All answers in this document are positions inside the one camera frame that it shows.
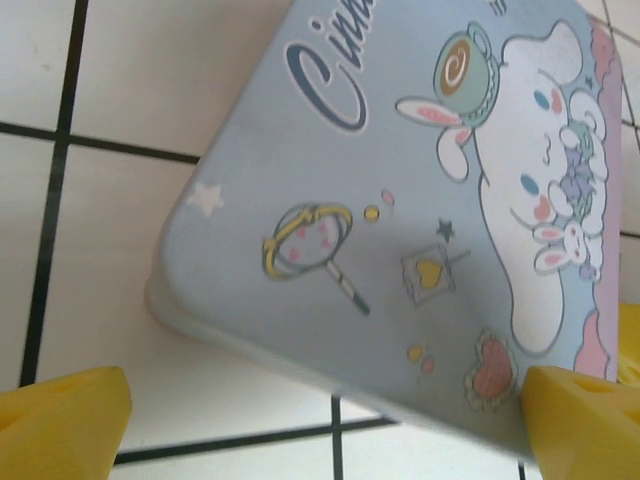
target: purple flower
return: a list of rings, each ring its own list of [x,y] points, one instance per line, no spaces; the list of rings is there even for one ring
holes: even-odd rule
[[[564,191],[567,199],[575,203],[580,198],[587,197],[593,193],[594,188],[589,183],[593,178],[588,163],[581,163],[582,154],[577,149],[565,148],[567,154],[567,174],[560,181],[560,188]]]

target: yellow dot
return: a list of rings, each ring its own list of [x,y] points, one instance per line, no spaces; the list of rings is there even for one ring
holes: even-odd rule
[[[375,205],[369,205],[364,209],[364,219],[367,223],[376,223],[380,218],[380,209]]]
[[[422,358],[424,354],[424,347],[422,345],[412,345],[407,350],[407,358],[411,363],[418,363],[418,361]]]

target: black grout line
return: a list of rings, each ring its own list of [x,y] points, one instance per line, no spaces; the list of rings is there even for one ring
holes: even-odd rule
[[[620,236],[624,238],[633,238],[634,240],[640,240],[640,233],[622,231],[620,232]]]
[[[340,423],[342,415],[340,412],[340,398],[331,397],[331,427],[333,433],[331,440],[333,443],[333,480],[344,480],[344,468],[342,464],[342,430]]]
[[[171,160],[174,162],[188,163],[195,165],[198,163],[199,157],[186,153],[171,152],[167,150],[159,150],[156,148],[143,147],[139,145],[130,145],[127,143],[113,142],[93,137],[85,137],[82,135],[71,135],[62,131],[44,130],[41,128],[26,127],[23,125],[15,125],[12,123],[0,122],[0,133],[16,135],[19,137],[34,138],[39,140],[49,140],[59,143],[67,143],[69,145],[77,145],[79,147],[89,147],[98,150],[107,150],[117,153],[128,153],[141,157],[157,158],[161,160]]]
[[[112,142],[109,140],[100,140],[98,138],[83,137],[80,135],[69,135],[69,143],[81,147],[96,148],[99,150],[108,150],[111,152],[128,153],[141,157],[157,158],[160,160],[171,160],[173,162],[188,163],[195,165],[200,160],[195,155],[186,153],[170,152],[166,150],[158,150],[155,148],[141,147],[138,145],[129,145],[126,143]]]
[[[208,442],[187,443],[182,445],[170,445],[166,447],[151,448],[148,450],[135,450],[121,452],[116,456],[115,465],[125,465],[130,463],[147,462],[151,460],[161,460],[171,457],[183,457],[188,455],[196,455],[200,453],[214,453],[220,450],[229,450],[232,448],[250,447],[256,445],[265,445],[269,443],[285,442],[291,440],[300,440],[303,438],[313,438],[332,435],[335,430],[341,432],[369,430],[390,425],[396,425],[395,422],[389,420],[363,420],[357,422],[343,423],[334,425],[333,418],[331,425],[320,427],[302,428],[297,430],[285,430],[279,432],[270,432],[259,435],[249,435],[245,437],[227,438],[221,440],[212,440]]]
[[[14,125],[12,123],[0,122],[0,133],[16,135],[19,137],[35,138],[38,140],[56,140],[56,132],[43,130],[41,128],[25,127],[22,125]]]
[[[70,131],[73,116],[73,104],[75,101],[76,86],[78,84],[78,72],[80,70],[80,57],[82,54],[88,3],[89,0],[76,0],[73,21],[71,23],[67,66],[62,83],[62,96],[60,99],[57,127],[59,132],[67,134]],[[51,277],[51,262],[58,227],[58,214],[60,213],[60,199],[62,196],[68,150],[68,142],[56,139],[53,146],[53,158],[51,159],[51,172],[47,188],[47,201],[45,203],[42,230],[40,232],[38,263],[36,265],[35,280],[33,282],[29,323],[22,357],[20,386],[34,383],[38,371],[42,329],[44,327],[47,295],[49,293],[49,279]]]
[[[359,420],[357,422],[347,422],[340,425],[342,433],[353,432],[356,430],[368,430],[370,428],[393,427],[400,425],[394,420],[387,418],[374,418],[371,420]]]
[[[609,6],[605,0],[601,0],[602,8],[604,8],[604,17],[607,19],[607,26],[611,26],[611,16],[609,15]]]
[[[625,40],[633,43],[636,47],[640,47],[640,40],[633,38],[631,35],[629,35],[628,33],[623,32],[622,30],[620,30],[618,27],[614,27],[613,25],[609,24],[609,28],[611,29],[612,32],[614,32],[616,35],[624,38]]]

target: tile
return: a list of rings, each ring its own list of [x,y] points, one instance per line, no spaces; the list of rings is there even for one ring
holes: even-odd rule
[[[637,132],[622,126],[622,230],[640,233],[640,150]]]
[[[55,129],[74,3],[2,2],[0,121]]]
[[[201,155],[290,1],[90,2],[73,132]]]
[[[340,420],[344,422],[357,422],[360,420],[371,420],[380,418],[380,414],[362,407],[357,403],[344,398],[340,399]]]
[[[18,386],[53,145],[0,135],[0,391]]]
[[[582,5],[582,8],[584,8],[587,12],[595,15],[599,19],[607,19],[602,0],[578,0],[578,3]]]
[[[629,104],[638,121],[640,118],[640,46],[620,35],[614,34],[614,38],[622,61],[624,80],[629,92]]]
[[[607,10],[611,25],[627,35],[640,39],[640,0],[607,0]]]
[[[376,428],[347,433],[342,445],[347,479],[518,478],[515,458],[438,431],[404,425]]]
[[[109,480],[327,480],[333,478],[331,437],[118,466]]]
[[[154,243],[192,167],[72,148],[38,379],[117,365],[122,449],[328,424],[328,395],[161,327],[144,306]]]
[[[620,302],[640,304],[640,239],[620,239]]]

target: yellow plastic leg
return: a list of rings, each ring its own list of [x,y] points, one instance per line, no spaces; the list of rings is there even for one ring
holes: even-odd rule
[[[121,369],[96,368],[0,395],[0,478],[105,480],[131,414]]]
[[[640,389],[533,367],[521,402],[545,480],[640,479]]]
[[[620,305],[618,380],[640,387],[640,305]]]

